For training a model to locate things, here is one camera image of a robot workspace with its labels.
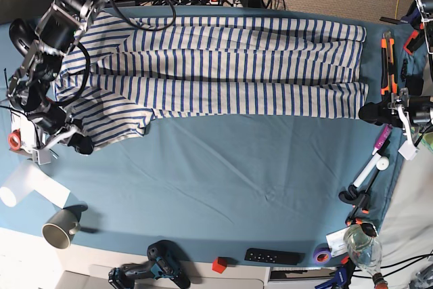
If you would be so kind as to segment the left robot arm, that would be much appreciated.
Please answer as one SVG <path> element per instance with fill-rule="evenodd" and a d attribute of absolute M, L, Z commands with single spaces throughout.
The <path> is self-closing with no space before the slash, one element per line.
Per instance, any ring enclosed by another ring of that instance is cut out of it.
<path fill-rule="evenodd" d="M 415 37 L 409 38 L 403 49 L 411 55 L 418 43 L 425 43 L 429 65 L 432 65 L 432 0 L 413 2 L 420 27 L 414 30 Z M 432 97 L 417 96 L 408 87 L 399 89 L 394 39 L 391 34 L 384 35 L 382 39 L 381 96 L 380 103 L 368 103 L 361 108 L 361 119 L 368 123 L 387 124 L 404 130 L 407 139 L 398 152 L 410 160 L 417 154 L 417 146 L 424 136 L 432 132 Z"/>

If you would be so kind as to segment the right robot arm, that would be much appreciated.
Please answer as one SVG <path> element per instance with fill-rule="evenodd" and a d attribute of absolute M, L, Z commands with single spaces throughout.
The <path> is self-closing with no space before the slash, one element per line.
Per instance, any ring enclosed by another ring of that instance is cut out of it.
<path fill-rule="evenodd" d="M 49 136 L 37 149 L 50 149 L 57 143 L 90 155 L 94 145 L 83 132 L 81 120 L 72 117 L 66 107 L 78 100 L 90 75 L 90 55 L 80 39 L 93 24 L 108 0 L 53 0 L 39 23 L 32 27 L 16 19 L 9 37 L 24 61 L 9 79 L 6 98 L 11 111 L 22 114 L 36 129 Z M 69 99 L 53 101 L 47 97 L 51 82 L 60 75 L 62 61 L 72 50 L 85 57 L 81 85 Z"/>

